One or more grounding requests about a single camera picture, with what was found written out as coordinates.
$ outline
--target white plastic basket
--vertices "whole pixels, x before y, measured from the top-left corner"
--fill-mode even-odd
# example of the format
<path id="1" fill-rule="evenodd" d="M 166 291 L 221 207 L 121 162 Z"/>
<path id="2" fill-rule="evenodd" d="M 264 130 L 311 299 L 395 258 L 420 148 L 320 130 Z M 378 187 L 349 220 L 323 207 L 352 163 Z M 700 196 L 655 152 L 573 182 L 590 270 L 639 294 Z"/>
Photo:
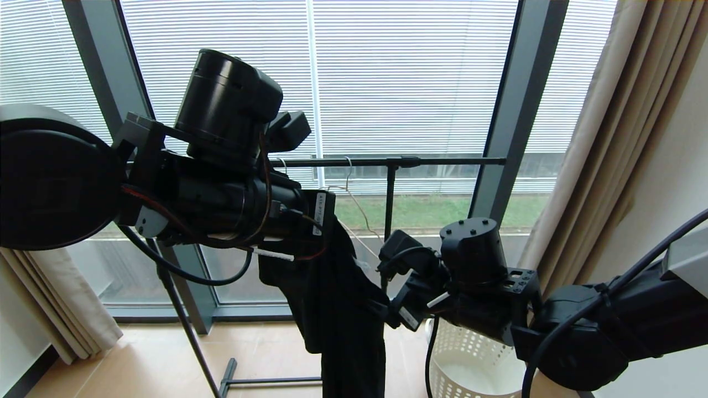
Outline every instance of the white plastic basket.
<path id="1" fill-rule="evenodd" d="M 520 398 L 525 370 L 513 347 L 440 319 L 430 357 L 434 398 Z"/>

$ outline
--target baseboard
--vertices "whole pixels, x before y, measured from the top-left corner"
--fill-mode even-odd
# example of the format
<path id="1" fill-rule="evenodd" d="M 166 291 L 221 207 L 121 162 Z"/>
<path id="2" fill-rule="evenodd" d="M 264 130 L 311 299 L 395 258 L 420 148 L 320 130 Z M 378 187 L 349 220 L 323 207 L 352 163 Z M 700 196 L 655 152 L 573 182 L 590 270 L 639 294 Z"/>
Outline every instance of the baseboard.
<path id="1" fill-rule="evenodd" d="M 20 380 L 17 380 L 14 386 L 4 395 L 4 398 L 24 398 L 32 387 L 34 387 L 54 365 L 54 362 L 59 359 L 59 354 L 54 347 L 49 346 L 45 352 L 30 366 Z"/>

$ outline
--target grass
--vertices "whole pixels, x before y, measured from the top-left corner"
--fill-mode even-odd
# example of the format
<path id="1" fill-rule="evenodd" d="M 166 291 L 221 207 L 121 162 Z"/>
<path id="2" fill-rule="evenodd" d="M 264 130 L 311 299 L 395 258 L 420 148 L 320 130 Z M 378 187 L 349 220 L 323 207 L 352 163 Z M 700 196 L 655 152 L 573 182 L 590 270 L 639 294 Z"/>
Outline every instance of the grass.
<path id="1" fill-rule="evenodd" d="M 541 214 L 547 195 L 512 195 L 504 215 L 503 229 L 507 232 L 528 231 Z M 384 228 L 385 197 L 357 198 L 374 230 Z M 431 229 L 436 232 L 455 220 L 467 217 L 469 196 L 457 195 L 398 195 L 394 199 L 394 229 Z M 365 229 L 365 221 L 354 201 L 338 195 L 337 217 L 351 229 Z"/>

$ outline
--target curtain fold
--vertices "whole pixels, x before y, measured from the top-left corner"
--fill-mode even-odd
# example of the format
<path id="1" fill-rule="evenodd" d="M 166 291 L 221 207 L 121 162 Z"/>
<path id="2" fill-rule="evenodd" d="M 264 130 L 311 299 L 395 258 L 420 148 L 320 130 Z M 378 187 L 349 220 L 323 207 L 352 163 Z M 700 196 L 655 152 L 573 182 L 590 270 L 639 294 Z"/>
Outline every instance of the curtain fold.
<path id="1" fill-rule="evenodd" d="M 556 188 L 522 268 L 542 289 L 583 283 L 621 220 L 705 39 L 696 1 L 620 1 Z"/>
<path id="2" fill-rule="evenodd" d="M 122 332 L 66 249 L 0 248 L 1 277 L 42 325 L 66 363 L 113 347 Z"/>

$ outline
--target tile floor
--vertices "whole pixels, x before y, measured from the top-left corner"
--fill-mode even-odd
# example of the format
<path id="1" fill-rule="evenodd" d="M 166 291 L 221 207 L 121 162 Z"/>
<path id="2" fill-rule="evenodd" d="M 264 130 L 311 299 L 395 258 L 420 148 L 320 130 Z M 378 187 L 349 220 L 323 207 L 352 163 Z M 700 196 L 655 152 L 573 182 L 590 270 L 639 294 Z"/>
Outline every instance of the tile floor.
<path id="1" fill-rule="evenodd" d="M 124 336 L 111 351 L 71 366 L 58 361 L 28 398 L 209 397 L 210 391 L 182 329 L 170 325 L 122 325 Z M 424 398 L 426 338 L 406 329 L 385 329 L 387 397 Z M 293 323 L 217 324 L 200 345 L 214 378 L 221 380 L 229 358 L 239 365 L 235 378 L 319 375 L 319 355 L 308 353 Z M 577 398 L 547 380 L 535 383 L 535 398 Z M 319 385 L 234 386 L 228 398 L 321 396 Z"/>

